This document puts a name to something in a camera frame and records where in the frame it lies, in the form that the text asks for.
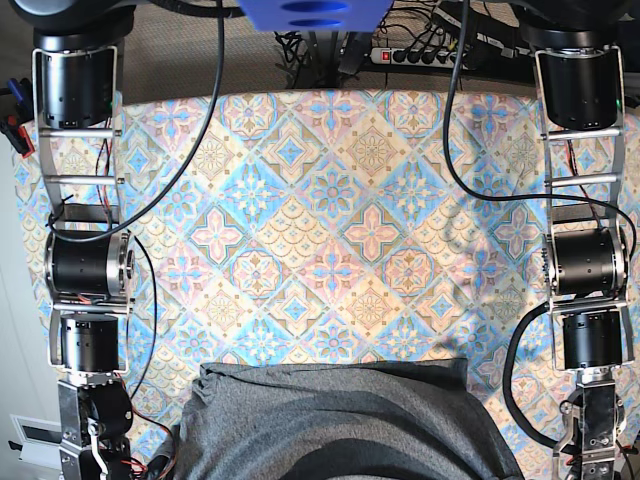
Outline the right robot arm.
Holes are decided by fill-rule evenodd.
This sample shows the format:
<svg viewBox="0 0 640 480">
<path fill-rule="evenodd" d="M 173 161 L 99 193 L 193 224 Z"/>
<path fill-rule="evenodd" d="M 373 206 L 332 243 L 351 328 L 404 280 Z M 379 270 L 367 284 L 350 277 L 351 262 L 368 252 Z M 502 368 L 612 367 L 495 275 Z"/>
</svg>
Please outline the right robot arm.
<svg viewBox="0 0 640 480">
<path fill-rule="evenodd" d="M 135 266 L 114 147 L 127 1 L 18 1 L 34 30 L 34 137 L 50 201 L 44 277 L 65 479 L 149 479 L 124 385 Z"/>
</svg>

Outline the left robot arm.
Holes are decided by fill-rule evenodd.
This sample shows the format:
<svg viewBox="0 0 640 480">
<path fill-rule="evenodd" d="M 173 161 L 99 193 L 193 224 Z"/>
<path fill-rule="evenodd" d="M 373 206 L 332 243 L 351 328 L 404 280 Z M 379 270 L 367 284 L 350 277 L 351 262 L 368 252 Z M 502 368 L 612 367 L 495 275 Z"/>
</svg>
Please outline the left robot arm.
<svg viewBox="0 0 640 480">
<path fill-rule="evenodd" d="M 609 139 L 610 168 L 561 176 L 545 164 L 548 231 L 543 267 L 555 369 L 575 379 L 549 442 L 555 479 L 612 479 L 625 427 L 614 372 L 634 359 L 627 286 L 633 240 L 620 223 L 624 177 L 623 55 L 617 24 L 626 1 L 518 1 L 513 10 L 534 60 L 546 150 Z"/>
</svg>

